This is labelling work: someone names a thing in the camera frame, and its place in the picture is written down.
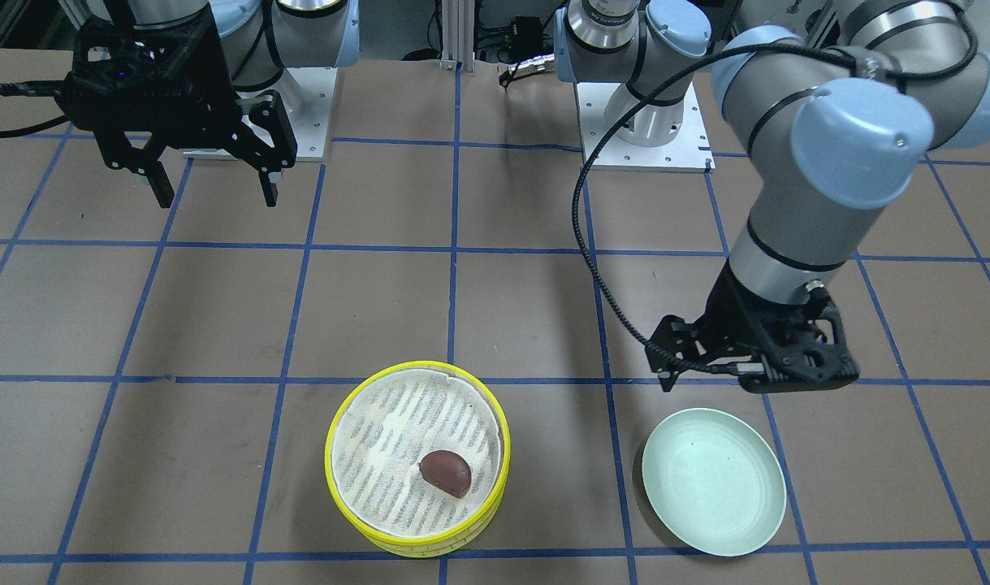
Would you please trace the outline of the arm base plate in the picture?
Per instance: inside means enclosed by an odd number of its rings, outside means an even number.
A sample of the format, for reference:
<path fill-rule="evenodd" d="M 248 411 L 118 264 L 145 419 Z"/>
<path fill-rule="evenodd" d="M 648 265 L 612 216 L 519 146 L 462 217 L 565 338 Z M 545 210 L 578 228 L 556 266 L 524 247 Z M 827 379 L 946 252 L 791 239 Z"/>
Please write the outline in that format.
<path fill-rule="evenodd" d="M 299 163 L 325 159 L 339 78 L 341 70 L 334 67 L 291 67 L 269 88 L 282 96 Z"/>
<path fill-rule="evenodd" d="M 634 103 L 622 83 L 577 83 L 577 121 L 584 157 L 590 157 L 603 134 Z M 681 102 L 647 105 L 621 127 L 596 157 L 594 170 L 687 171 L 715 167 L 698 93 L 689 84 Z"/>

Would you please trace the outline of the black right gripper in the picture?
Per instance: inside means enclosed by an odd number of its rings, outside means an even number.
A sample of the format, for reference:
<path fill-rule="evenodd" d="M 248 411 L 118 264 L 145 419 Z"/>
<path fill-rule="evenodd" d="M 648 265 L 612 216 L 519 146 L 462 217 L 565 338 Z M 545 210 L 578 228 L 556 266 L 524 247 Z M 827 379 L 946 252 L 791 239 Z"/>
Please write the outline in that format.
<path fill-rule="evenodd" d="M 167 28 L 123 28 L 91 16 L 76 33 L 71 70 L 56 102 L 76 128 L 97 134 L 102 161 L 145 179 L 162 210 L 175 190 L 161 156 L 224 149 L 257 171 L 265 204 L 296 163 L 298 144 L 276 90 L 238 98 L 213 16 Z M 126 132 L 149 133 L 142 147 Z"/>

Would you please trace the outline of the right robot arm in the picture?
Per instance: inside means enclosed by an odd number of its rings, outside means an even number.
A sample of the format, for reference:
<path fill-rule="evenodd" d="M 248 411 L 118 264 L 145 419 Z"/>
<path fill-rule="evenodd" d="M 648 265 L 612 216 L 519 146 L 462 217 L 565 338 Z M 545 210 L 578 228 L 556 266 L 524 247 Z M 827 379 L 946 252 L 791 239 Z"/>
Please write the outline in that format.
<path fill-rule="evenodd" d="M 360 56 L 355 1 L 90 1 L 55 97 L 102 161 L 141 177 L 162 208 L 165 150 L 220 150 L 258 174 L 265 203 L 300 145 L 279 83 Z"/>

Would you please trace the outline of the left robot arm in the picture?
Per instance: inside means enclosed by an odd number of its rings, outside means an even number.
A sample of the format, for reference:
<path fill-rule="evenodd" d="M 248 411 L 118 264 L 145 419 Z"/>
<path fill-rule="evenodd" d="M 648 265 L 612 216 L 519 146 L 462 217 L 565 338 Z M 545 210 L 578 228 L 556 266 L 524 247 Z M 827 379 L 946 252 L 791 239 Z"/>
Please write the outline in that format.
<path fill-rule="evenodd" d="M 829 282 L 926 152 L 990 141 L 990 53 L 965 1 L 839 1 L 839 44 L 784 26 L 747 29 L 714 53 L 688 1 L 569 1 L 556 12 L 557 75 L 617 83 L 607 131 L 660 145 L 677 135 L 693 74 L 709 67 L 724 121 L 763 182 L 692 323 L 635 326 L 662 389 L 685 371 L 753 393 L 858 380 Z"/>

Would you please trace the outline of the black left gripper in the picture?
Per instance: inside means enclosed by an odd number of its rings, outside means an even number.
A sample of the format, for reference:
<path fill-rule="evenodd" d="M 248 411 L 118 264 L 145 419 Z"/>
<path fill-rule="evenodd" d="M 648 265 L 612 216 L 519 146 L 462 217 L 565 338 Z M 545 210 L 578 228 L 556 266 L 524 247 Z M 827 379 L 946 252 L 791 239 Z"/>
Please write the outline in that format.
<path fill-rule="evenodd" d="M 651 334 L 646 358 L 663 392 L 685 375 L 733 375 L 759 395 L 854 383 L 861 370 L 829 290 L 820 280 L 799 290 L 806 300 L 796 305 L 769 302 L 724 267 L 705 314 L 692 323 L 666 315 Z"/>

